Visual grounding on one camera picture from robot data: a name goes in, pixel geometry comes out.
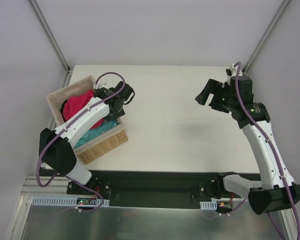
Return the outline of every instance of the white table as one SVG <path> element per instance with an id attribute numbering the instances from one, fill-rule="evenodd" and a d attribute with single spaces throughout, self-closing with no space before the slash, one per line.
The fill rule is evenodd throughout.
<path id="1" fill-rule="evenodd" d="M 231 114 L 197 104 L 209 78 L 226 67 L 76 65 L 70 84 L 117 72 L 136 93 L 121 119 L 129 141 L 86 165 L 90 170 L 259 173 L 252 149 Z M 100 82 L 118 83 L 117 76 Z"/>

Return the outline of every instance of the gray wall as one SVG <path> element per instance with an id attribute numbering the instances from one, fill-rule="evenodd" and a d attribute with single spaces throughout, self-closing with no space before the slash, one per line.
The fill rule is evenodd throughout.
<path id="1" fill-rule="evenodd" d="M 300 0 L 292 2 L 249 75 L 256 100 L 269 110 L 285 164 L 300 183 Z"/>
<path id="2" fill-rule="evenodd" d="M 45 96 L 64 77 L 27 1 L 0 1 L 0 239 L 26 175 L 34 172 L 39 133 L 51 119 Z"/>
<path id="3" fill-rule="evenodd" d="M 70 65 L 247 62 L 282 0 L 38 0 Z"/>

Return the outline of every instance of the wicker basket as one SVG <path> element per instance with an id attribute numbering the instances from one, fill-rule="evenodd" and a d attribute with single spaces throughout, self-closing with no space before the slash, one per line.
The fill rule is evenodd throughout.
<path id="1" fill-rule="evenodd" d="M 88 76 L 74 84 L 66 86 L 54 93 L 49 94 L 46 99 L 51 108 L 56 124 L 62 125 L 64 123 L 60 108 L 63 102 L 71 96 L 78 96 L 86 93 L 89 89 L 93 89 L 95 82 L 92 76 Z M 74 149 L 75 155 L 84 163 L 88 164 L 95 159 L 105 155 L 112 149 L 120 146 L 128 141 L 128 137 L 124 130 L 122 121 L 117 119 L 118 125 L 111 130 L 104 132 L 102 135 L 87 142 L 86 144 Z"/>

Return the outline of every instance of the robotic arm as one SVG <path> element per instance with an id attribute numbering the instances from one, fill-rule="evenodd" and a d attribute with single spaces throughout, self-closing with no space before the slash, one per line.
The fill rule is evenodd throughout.
<path id="1" fill-rule="evenodd" d="M 39 153 L 43 154 L 41 160 L 57 173 L 68 176 L 82 185 L 87 184 L 92 174 L 77 161 L 73 152 L 75 144 L 99 120 L 104 119 L 108 122 L 125 115 L 123 105 L 130 103 L 134 95 L 133 88 L 123 81 L 115 88 L 97 89 L 94 97 L 75 116 L 54 130 L 46 128 L 41 132 L 39 145 Z"/>
<path id="2" fill-rule="evenodd" d="M 234 192 L 243 198 L 248 198 L 253 211 L 259 215 L 288 209 L 291 204 L 282 178 L 287 181 L 295 204 L 300 200 L 300 184 L 295 183 L 282 160 L 273 137 L 267 109 L 264 104 L 253 102 L 252 80 L 239 72 L 238 87 L 242 102 L 248 113 L 265 131 L 274 145 L 284 169 L 283 176 L 280 174 L 278 163 L 268 143 L 269 139 L 265 139 L 263 133 L 251 122 L 240 106 L 235 87 L 237 68 L 232 65 L 230 69 L 226 70 L 226 73 L 228 80 L 225 83 L 209 79 L 195 100 L 199 104 L 205 105 L 209 95 L 213 94 L 209 106 L 214 110 L 231 112 L 232 118 L 238 122 L 239 128 L 243 130 L 252 147 L 260 170 L 261 181 L 250 181 L 240 177 L 235 172 L 226 172 L 219 174 L 206 192 L 218 199 L 227 192 Z"/>

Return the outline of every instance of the teal cloth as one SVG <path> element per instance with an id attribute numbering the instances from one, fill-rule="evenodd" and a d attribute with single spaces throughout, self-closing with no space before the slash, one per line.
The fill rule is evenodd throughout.
<path id="1" fill-rule="evenodd" d="M 116 120 L 112 120 L 106 123 L 102 123 L 102 125 L 97 128 L 90 129 L 80 138 L 80 140 L 74 146 L 74 149 L 82 146 L 83 144 L 88 143 L 92 139 L 95 139 L 97 136 L 100 136 L 102 133 L 109 131 L 117 125 L 118 123 L 116 122 Z"/>

